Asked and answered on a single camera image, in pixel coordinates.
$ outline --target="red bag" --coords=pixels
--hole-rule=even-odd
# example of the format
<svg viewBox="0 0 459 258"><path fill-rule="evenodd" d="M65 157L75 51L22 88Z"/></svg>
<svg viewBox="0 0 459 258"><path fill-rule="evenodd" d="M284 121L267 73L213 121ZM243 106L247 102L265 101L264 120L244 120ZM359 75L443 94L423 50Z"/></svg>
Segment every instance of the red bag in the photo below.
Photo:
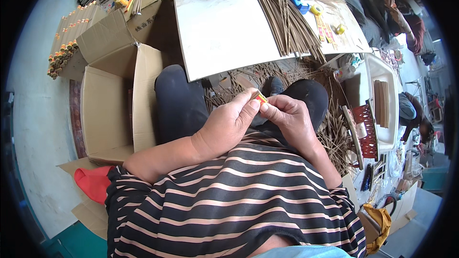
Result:
<svg viewBox="0 0 459 258"><path fill-rule="evenodd" d="M77 186L92 200L104 205L107 198L107 187L110 180L107 177L108 172L114 168L112 165L102 166L96 169L77 169L75 170L74 179Z"/></svg>

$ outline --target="finger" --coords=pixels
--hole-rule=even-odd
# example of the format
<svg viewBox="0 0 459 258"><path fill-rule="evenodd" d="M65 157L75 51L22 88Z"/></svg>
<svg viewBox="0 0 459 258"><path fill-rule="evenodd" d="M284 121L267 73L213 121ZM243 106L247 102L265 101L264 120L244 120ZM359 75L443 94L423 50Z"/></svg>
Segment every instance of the finger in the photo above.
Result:
<svg viewBox="0 0 459 258"><path fill-rule="evenodd" d="M268 103L277 107L279 110L284 110L286 107L295 103L295 99L287 95L275 95L268 97Z"/></svg>
<svg viewBox="0 0 459 258"><path fill-rule="evenodd" d="M239 113L239 117L236 119L236 124L241 128L246 130L250 123L252 123L253 118L260 110L260 101L251 100L249 103L245 104L242 107L242 110Z"/></svg>
<svg viewBox="0 0 459 258"><path fill-rule="evenodd" d="M239 108L242 109L256 92L258 92L258 89L246 89L244 92L239 93L237 96L235 96L230 103L233 105L238 105Z"/></svg>
<svg viewBox="0 0 459 258"><path fill-rule="evenodd" d="M260 106L260 112L263 117L279 125L285 122L285 113L270 103L264 103Z"/></svg>

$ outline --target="bundle of incense sticks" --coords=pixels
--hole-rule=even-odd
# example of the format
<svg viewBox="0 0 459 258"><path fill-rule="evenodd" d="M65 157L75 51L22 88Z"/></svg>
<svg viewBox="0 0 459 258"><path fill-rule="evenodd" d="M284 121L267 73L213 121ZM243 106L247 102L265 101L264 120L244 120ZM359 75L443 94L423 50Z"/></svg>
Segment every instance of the bundle of incense sticks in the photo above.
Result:
<svg viewBox="0 0 459 258"><path fill-rule="evenodd" d="M48 58L49 66L46 73L51 78L57 78L68 59L78 49L77 37L91 26L96 7L95 1L87 6L78 5L68 16L61 17Z"/></svg>

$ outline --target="white plastic tray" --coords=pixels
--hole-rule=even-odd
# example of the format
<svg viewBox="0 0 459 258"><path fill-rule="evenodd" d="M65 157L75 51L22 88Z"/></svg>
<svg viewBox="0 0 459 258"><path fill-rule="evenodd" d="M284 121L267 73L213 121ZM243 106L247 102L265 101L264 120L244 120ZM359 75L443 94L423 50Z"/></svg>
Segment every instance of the white plastic tray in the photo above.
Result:
<svg viewBox="0 0 459 258"><path fill-rule="evenodd" d="M384 61L371 53L364 54L364 64L370 72L370 97L373 109L375 93L373 82L375 80L385 81L389 87L389 128L376 126L378 132L378 143L380 152L392 151L396 146L397 130L399 129L399 94L397 91L397 78L394 70Z"/></svg>

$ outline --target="black and pink striped shirt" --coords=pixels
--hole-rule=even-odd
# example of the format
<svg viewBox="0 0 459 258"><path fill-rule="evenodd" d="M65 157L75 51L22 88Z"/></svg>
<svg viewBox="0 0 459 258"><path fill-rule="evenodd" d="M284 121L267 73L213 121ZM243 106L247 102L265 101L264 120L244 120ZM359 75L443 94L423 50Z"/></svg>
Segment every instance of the black and pink striped shirt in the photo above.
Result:
<svg viewBox="0 0 459 258"><path fill-rule="evenodd" d="M108 176L108 257L246 257L272 235L364 256L346 188L328 190L304 158L257 131L153 185L120 166Z"/></svg>

